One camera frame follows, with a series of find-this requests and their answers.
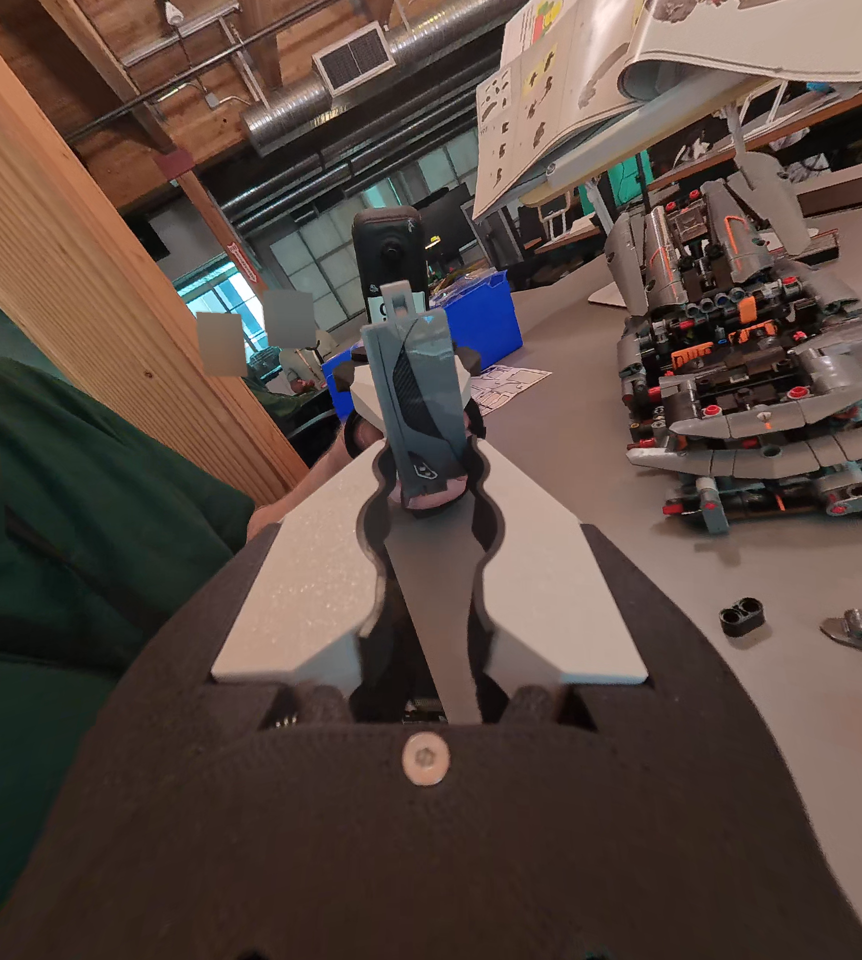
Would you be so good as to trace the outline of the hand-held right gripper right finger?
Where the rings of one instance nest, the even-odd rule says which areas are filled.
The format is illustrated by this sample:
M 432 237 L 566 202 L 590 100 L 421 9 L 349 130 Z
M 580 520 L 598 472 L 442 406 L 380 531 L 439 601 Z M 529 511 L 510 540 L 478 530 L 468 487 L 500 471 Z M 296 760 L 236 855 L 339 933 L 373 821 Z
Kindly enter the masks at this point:
M 486 675 L 509 698 L 527 687 L 644 683 L 648 669 L 578 517 L 488 441 L 478 449 L 501 520 L 483 568 L 494 626 Z

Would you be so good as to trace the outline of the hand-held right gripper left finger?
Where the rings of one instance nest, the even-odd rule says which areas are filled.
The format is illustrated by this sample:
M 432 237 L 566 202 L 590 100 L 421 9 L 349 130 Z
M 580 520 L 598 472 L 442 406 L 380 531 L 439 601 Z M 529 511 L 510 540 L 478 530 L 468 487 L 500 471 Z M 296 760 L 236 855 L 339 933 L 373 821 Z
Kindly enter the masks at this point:
M 379 491 L 372 445 L 282 520 L 211 666 L 218 683 L 362 682 L 358 637 L 377 604 L 378 572 L 358 535 Z

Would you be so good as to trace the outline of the grey toy brick panel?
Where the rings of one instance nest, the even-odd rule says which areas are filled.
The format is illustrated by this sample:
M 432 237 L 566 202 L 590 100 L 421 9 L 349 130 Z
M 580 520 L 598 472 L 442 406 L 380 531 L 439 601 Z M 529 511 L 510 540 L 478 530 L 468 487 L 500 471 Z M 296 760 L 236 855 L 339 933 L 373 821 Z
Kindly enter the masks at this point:
M 380 292 L 386 319 L 365 328 L 365 352 L 402 506 L 425 510 L 466 474 L 467 401 L 446 313 L 417 310 L 405 281 Z

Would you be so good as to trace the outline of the grey toy brick car model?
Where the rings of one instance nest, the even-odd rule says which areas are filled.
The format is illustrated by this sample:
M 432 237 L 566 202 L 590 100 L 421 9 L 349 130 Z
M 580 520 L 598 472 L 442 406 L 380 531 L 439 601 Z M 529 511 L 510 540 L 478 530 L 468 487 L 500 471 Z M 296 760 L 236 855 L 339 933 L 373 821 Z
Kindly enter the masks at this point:
M 769 248 L 723 179 L 623 212 L 605 260 L 627 458 L 677 477 L 667 517 L 709 534 L 816 512 L 862 519 L 862 299 Z

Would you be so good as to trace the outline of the person's left forearm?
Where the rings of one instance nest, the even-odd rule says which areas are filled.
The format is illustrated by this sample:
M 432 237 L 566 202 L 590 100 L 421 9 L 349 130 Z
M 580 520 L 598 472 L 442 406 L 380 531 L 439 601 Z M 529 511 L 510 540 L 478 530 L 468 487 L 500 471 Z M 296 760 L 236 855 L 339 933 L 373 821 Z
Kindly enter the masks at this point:
M 280 523 L 335 475 L 340 474 L 351 461 L 341 433 L 291 491 L 274 503 L 255 509 L 247 523 L 246 539 L 251 541 L 266 527 Z

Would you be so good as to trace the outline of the person's left hand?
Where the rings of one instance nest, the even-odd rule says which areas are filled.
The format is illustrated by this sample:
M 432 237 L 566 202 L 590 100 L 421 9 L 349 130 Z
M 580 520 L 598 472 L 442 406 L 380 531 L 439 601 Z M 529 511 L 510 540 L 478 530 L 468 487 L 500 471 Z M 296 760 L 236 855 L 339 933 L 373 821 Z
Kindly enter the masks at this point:
M 356 454 L 353 454 L 353 450 L 362 453 L 373 445 L 384 447 L 383 432 L 360 414 L 349 416 L 329 449 L 317 459 L 312 473 L 315 474 L 317 481 L 326 483 L 355 459 Z M 412 512 L 432 511 L 461 498 L 467 491 L 468 485 L 469 476 L 463 473 L 447 479 L 443 489 L 408 496 L 402 491 L 401 480 L 397 479 L 388 494 L 388 499 L 389 502 Z

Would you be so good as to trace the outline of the white sticker sheet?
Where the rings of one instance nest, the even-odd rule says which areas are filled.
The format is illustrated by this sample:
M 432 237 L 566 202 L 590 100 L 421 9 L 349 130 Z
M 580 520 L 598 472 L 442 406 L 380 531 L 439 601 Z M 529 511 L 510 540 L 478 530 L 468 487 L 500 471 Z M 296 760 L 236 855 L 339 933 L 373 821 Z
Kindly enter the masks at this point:
M 550 376 L 547 370 L 494 364 L 471 378 L 471 398 L 487 416 Z

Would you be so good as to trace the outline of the blue plastic storage bin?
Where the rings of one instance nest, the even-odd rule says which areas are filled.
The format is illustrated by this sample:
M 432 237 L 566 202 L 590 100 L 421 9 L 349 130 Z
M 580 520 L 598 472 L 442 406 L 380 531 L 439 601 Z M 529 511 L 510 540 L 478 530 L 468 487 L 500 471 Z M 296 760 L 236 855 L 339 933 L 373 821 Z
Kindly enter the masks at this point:
M 501 364 L 522 347 L 521 328 L 507 276 L 499 284 L 482 284 L 440 308 L 447 314 L 452 339 L 458 346 L 480 354 L 483 370 Z M 345 361 L 350 361 L 353 349 L 359 346 L 362 346 L 360 337 L 352 348 L 331 357 L 322 367 L 341 422 L 351 414 L 353 400 L 349 391 L 338 390 L 334 371 Z

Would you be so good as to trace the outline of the black computer monitor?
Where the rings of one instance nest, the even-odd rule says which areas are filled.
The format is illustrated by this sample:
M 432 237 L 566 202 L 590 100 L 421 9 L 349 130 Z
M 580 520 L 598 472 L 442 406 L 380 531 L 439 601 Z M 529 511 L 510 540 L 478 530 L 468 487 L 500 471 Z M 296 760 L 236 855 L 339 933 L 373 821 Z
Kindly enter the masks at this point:
M 461 250 L 476 242 L 473 227 L 463 212 L 463 206 L 472 200 L 468 186 L 460 183 L 446 191 L 438 190 L 416 208 L 429 264 L 459 259 Z

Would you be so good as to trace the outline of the clear plastic bags pile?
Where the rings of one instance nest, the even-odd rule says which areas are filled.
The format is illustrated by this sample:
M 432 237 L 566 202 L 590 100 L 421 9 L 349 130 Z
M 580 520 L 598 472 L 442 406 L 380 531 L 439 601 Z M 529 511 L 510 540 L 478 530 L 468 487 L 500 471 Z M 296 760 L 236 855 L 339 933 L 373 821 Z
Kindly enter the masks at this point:
M 449 274 L 430 288 L 430 306 L 444 306 L 482 284 L 499 284 L 504 282 L 506 277 L 506 270 L 496 270 L 494 268 L 479 268 Z

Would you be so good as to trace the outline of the scattered small toy brick pieces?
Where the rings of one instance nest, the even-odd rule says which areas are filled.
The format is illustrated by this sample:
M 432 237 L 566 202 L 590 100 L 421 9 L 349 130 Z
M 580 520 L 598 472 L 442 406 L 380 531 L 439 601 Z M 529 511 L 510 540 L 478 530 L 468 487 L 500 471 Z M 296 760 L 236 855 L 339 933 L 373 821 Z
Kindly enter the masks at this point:
M 743 638 L 764 626 L 764 606 L 754 597 L 745 597 L 723 607 L 718 619 L 727 637 Z M 820 630 L 833 642 L 862 652 L 862 608 L 849 608 L 839 617 L 824 619 Z

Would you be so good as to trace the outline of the open instruction booklet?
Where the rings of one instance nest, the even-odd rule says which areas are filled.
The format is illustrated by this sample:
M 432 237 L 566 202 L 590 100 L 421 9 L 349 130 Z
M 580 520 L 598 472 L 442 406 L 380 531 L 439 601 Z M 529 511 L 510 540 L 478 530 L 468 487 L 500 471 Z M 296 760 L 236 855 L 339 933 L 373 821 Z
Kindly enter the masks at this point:
M 543 204 L 767 81 L 862 85 L 862 2 L 562 2 L 477 89 L 473 218 Z

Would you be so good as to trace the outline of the light wooden pillar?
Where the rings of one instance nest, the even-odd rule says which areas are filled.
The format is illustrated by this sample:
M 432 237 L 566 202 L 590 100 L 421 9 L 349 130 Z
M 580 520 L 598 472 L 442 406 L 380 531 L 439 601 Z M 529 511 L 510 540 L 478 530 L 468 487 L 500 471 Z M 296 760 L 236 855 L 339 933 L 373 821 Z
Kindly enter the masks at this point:
M 205 374 L 191 312 L 1 55 L 0 308 L 78 389 L 256 502 L 307 474 L 247 386 Z

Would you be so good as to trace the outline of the white book stand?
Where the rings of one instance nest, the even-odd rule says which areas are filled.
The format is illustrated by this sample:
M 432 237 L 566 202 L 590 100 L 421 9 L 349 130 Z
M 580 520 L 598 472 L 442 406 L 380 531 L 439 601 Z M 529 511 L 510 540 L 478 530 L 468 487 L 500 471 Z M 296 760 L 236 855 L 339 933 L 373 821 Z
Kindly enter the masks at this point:
M 747 150 L 741 134 L 738 107 L 763 84 L 761 76 L 716 69 L 690 75 L 569 150 L 549 165 L 543 181 L 519 198 L 526 206 L 544 204 L 723 109 L 738 167 L 736 177 L 728 181 L 732 192 L 768 221 L 785 252 L 797 257 L 809 246 L 810 236 L 794 186 L 773 156 Z

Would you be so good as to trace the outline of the wooden post with red bracket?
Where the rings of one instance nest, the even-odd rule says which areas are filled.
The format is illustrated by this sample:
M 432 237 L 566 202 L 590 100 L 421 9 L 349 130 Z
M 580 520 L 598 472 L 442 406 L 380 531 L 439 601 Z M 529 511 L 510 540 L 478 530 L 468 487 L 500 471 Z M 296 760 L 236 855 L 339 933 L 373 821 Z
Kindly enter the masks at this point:
M 268 291 L 270 287 L 261 276 L 242 239 L 207 187 L 200 181 L 191 153 L 185 149 L 159 151 L 153 160 L 164 179 L 176 182 L 183 191 L 224 252 L 234 262 L 251 291 L 257 296 Z

